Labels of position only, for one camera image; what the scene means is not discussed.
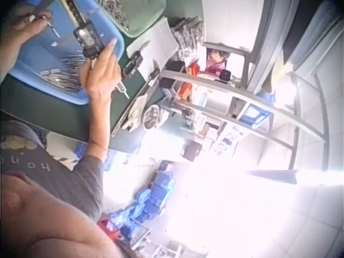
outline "finger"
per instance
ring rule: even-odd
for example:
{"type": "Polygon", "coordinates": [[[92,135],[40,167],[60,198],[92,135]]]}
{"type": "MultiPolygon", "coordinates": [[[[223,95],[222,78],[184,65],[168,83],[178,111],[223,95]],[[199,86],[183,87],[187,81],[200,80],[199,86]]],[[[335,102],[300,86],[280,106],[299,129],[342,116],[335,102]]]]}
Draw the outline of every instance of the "finger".
{"type": "Polygon", "coordinates": [[[108,78],[113,77],[113,68],[117,63],[117,58],[114,54],[111,54],[109,62],[107,63],[106,70],[105,70],[105,76],[108,78]]]}
{"type": "Polygon", "coordinates": [[[83,87],[86,85],[87,77],[91,70],[91,60],[89,58],[86,59],[86,62],[80,68],[80,82],[83,87]]]}
{"type": "Polygon", "coordinates": [[[44,30],[48,25],[47,19],[39,19],[31,22],[27,26],[21,29],[20,32],[20,39],[22,42],[25,42],[29,38],[33,37],[34,35],[40,33],[44,30]]]}
{"type": "Polygon", "coordinates": [[[43,10],[38,13],[39,17],[46,16],[47,18],[51,18],[53,16],[53,12],[51,10],[43,10]]]}
{"type": "Polygon", "coordinates": [[[106,66],[108,65],[115,43],[116,43],[116,39],[115,38],[111,39],[109,44],[104,48],[104,50],[99,55],[99,58],[94,67],[94,70],[97,70],[98,73],[103,74],[105,72],[106,66]]]}

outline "red container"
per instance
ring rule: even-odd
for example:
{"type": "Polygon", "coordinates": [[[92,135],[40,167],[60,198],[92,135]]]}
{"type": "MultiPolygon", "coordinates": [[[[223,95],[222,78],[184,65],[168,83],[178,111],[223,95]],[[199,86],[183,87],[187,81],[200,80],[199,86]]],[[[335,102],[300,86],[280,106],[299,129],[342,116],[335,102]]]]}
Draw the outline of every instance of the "red container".
{"type": "Polygon", "coordinates": [[[118,239],[120,230],[108,219],[102,218],[98,221],[97,225],[109,236],[112,241],[118,239]]]}

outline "white paper sheet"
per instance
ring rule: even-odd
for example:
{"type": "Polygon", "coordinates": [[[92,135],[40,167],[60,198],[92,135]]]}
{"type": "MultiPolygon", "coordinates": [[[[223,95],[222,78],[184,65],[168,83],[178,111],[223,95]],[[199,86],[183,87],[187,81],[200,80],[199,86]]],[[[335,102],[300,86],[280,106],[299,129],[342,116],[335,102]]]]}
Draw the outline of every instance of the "white paper sheet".
{"type": "Polygon", "coordinates": [[[150,40],[150,43],[141,52],[144,60],[139,67],[139,72],[145,80],[148,79],[148,75],[154,70],[153,60],[158,63],[161,70],[178,50],[178,43],[173,37],[165,17],[127,47],[128,56],[132,56],[148,40],[150,40]]]}

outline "bright window light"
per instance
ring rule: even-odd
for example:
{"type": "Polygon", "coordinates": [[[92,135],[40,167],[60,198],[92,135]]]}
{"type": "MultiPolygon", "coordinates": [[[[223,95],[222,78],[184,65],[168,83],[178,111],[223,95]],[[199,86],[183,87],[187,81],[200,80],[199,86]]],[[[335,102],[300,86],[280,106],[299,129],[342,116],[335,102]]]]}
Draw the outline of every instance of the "bright window light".
{"type": "Polygon", "coordinates": [[[280,85],[276,87],[275,106],[282,107],[284,105],[292,105],[296,96],[297,89],[291,83],[290,78],[286,78],[280,85]]]}

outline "metal pin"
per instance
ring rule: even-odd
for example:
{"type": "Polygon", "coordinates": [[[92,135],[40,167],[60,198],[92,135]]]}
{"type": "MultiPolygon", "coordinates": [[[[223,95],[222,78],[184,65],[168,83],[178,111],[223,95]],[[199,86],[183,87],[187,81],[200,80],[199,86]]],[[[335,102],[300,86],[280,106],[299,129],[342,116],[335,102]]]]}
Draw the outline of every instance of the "metal pin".
{"type": "Polygon", "coordinates": [[[71,57],[82,56],[83,57],[83,55],[80,55],[80,54],[71,54],[71,55],[67,55],[67,56],[71,56],[71,57]]]}

